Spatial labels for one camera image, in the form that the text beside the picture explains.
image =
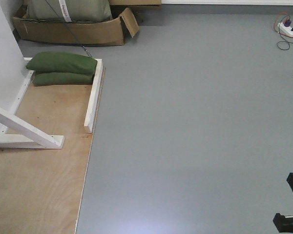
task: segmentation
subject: green bag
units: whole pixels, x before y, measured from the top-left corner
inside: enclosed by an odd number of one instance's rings
[[[65,0],[66,8],[60,5],[59,0],[29,0],[27,17],[35,20],[60,20],[64,15],[72,21],[91,21],[94,23],[112,19],[108,0]]]
[[[41,52],[27,63],[26,68],[37,72],[69,72],[93,75],[97,63],[93,58],[68,52]]]
[[[53,84],[92,84],[94,75],[83,75],[75,73],[35,73],[33,84],[35,86]]]

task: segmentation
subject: power strip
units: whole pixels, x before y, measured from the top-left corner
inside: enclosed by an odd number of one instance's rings
[[[293,38],[293,31],[291,31],[292,27],[286,27],[283,23],[279,23],[278,28],[280,28],[280,30],[282,30],[287,36]]]

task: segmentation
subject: wooden board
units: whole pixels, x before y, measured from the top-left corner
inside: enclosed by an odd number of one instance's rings
[[[83,125],[90,91],[28,88],[17,116],[65,142],[60,150],[0,149],[0,234],[75,233],[93,138]]]

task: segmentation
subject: open cardboard box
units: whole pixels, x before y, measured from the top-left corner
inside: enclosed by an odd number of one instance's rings
[[[62,23],[54,21],[34,21],[23,19],[27,6],[21,6],[13,16],[13,24],[21,39],[61,43],[78,44],[74,36],[82,44],[124,45],[125,32],[128,30],[134,37],[139,26],[132,11],[126,8],[117,18],[101,23]]]

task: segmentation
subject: green cushion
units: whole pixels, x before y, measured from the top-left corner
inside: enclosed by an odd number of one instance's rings
[[[26,68],[37,72],[69,72],[93,75],[97,63],[93,58],[68,52],[41,52],[28,62]]]
[[[35,73],[33,84],[35,86],[53,84],[92,84],[94,75],[84,75],[75,73]]]

